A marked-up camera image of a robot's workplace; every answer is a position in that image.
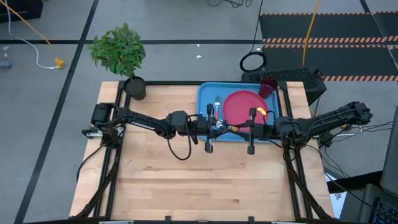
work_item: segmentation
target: yellow connector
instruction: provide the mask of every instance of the yellow connector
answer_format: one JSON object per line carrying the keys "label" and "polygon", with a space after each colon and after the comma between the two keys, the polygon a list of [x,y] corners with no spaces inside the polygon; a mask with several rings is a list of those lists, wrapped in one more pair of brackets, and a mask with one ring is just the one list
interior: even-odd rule
{"label": "yellow connector", "polygon": [[59,58],[55,58],[55,63],[57,64],[58,68],[63,68],[63,60],[60,60]]}
{"label": "yellow connector", "polygon": [[262,115],[264,115],[264,116],[267,115],[267,112],[264,109],[257,108],[257,110],[260,111],[260,113],[262,113]]}
{"label": "yellow connector", "polygon": [[231,127],[231,130],[232,130],[233,132],[239,132],[239,128],[238,128],[238,127],[235,127],[235,126],[232,126],[232,127]]}

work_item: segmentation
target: pink plate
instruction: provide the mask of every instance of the pink plate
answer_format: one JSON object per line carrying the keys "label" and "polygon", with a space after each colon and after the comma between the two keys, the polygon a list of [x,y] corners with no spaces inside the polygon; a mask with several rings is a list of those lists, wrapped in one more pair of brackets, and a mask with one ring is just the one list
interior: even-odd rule
{"label": "pink plate", "polygon": [[[229,124],[244,123],[246,120],[250,119],[249,110],[252,107],[261,107],[265,111],[268,111],[267,103],[257,93],[247,90],[236,91],[230,94],[224,102],[224,119],[226,119]],[[262,113],[257,111],[256,123],[264,124],[262,117]],[[249,128],[241,128],[241,131],[249,132]]]}

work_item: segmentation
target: black keyboard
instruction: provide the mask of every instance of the black keyboard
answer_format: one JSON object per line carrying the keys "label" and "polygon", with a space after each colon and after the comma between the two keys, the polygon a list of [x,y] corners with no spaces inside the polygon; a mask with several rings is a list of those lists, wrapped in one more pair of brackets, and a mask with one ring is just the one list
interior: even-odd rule
{"label": "black keyboard", "polygon": [[377,200],[376,211],[373,216],[373,222],[381,224],[398,224],[398,211],[395,208]]}

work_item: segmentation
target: black ring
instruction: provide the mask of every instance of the black ring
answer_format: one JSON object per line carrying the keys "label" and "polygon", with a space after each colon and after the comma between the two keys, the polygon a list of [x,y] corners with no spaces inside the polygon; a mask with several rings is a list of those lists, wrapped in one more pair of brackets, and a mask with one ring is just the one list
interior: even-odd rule
{"label": "black ring", "polygon": [[[247,69],[245,69],[245,68],[243,67],[243,61],[245,61],[249,56],[252,56],[252,55],[259,55],[259,56],[261,56],[261,57],[262,57],[262,65],[260,65],[260,66],[259,66],[258,68],[256,68],[256,69],[247,70]],[[255,72],[255,71],[260,71],[260,70],[262,70],[263,68],[265,68],[266,65],[267,65],[267,57],[266,57],[266,55],[265,55],[264,53],[262,53],[262,52],[249,52],[247,55],[245,55],[245,56],[241,59],[241,62],[239,63],[239,66],[241,67],[241,70],[244,71],[244,72]]]}

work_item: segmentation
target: metal fork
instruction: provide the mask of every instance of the metal fork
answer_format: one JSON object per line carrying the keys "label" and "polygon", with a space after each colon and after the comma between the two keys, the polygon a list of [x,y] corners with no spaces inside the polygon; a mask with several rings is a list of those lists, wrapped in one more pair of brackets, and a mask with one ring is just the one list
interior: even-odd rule
{"label": "metal fork", "polygon": [[216,102],[214,103],[216,105],[216,119],[218,119],[218,107],[220,106],[220,96],[216,96]]}

